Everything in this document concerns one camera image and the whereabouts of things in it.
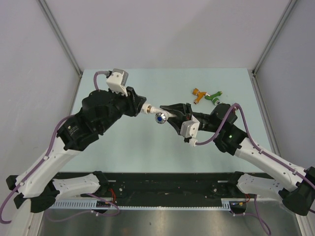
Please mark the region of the white elbow pipe fitting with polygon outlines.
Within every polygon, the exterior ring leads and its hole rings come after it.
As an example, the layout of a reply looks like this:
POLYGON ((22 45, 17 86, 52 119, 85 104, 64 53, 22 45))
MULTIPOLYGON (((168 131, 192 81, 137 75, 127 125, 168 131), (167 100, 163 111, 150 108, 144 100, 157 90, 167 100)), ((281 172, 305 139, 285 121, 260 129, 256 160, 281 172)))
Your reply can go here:
POLYGON ((151 104, 148 104, 148 103, 144 103, 141 107, 141 110, 140 112, 143 113, 143 114, 150 114, 151 113, 151 104))

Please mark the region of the grey white water faucet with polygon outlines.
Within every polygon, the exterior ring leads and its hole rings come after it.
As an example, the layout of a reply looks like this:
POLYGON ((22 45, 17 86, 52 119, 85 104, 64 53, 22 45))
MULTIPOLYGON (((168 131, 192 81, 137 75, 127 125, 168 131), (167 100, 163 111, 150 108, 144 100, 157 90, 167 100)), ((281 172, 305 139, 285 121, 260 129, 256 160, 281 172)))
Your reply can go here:
POLYGON ((169 118, 174 117, 174 115, 169 113, 168 111, 151 106, 151 105, 148 106, 147 112, 149 114, 155 115, 155 121, 158 124, 164 124, 168 121, 169 118))

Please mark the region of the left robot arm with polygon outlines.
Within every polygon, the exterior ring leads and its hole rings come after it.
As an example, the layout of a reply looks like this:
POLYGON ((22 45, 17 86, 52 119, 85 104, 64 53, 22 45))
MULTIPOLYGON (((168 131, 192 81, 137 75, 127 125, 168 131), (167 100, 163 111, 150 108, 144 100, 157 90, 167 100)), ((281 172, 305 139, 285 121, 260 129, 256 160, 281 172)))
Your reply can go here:
POLYGON ((122 116, 136 117, 150 113, 147 99, 136 94, 134 88, 124 91, 92 91, 82 100, 78 113, 63 118, 56 126, 49 147, 23 174, 6 179, 14 204, 20 208, 30 200, 31 212, 39 213, 56 200, 76 195, 102 197, 108 193, 109 181, 101 171, 83 177, 55 179, 59 170, 75 156, 96 142, 122 116))

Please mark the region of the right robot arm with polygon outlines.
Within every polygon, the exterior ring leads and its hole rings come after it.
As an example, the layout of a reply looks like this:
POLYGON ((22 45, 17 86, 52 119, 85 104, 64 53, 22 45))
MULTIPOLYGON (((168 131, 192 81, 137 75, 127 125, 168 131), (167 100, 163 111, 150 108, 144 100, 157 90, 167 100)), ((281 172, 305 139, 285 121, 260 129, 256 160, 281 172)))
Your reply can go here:
POLYGON ((170 113, 168 123, 186 143, 194 147, 214 142, 219 151, 246 160, 271 176, 271 179, 254 178, 240 173, 227 185, 230 196, 239 197, 243 193, 264 196, 306 216, 315 200, 314 167, 294 165, 256 143, 247 128, 242 130, 234 125, 235 108, 242 110, 237 103, 219 104, 210 114, 193 112, 189 103, 162 106, 170 113))

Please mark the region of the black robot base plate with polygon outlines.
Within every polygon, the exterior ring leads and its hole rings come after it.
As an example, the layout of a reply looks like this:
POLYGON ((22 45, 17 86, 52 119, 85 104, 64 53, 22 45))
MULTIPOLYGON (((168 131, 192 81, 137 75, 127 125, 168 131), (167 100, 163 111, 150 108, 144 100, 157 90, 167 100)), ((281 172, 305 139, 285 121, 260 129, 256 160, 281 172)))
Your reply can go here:
POLYGON ((223 198, 245 199, 229 182, 232 173, 104 173, 107 182, 95 196, 118 205, 205 206, 223 198))

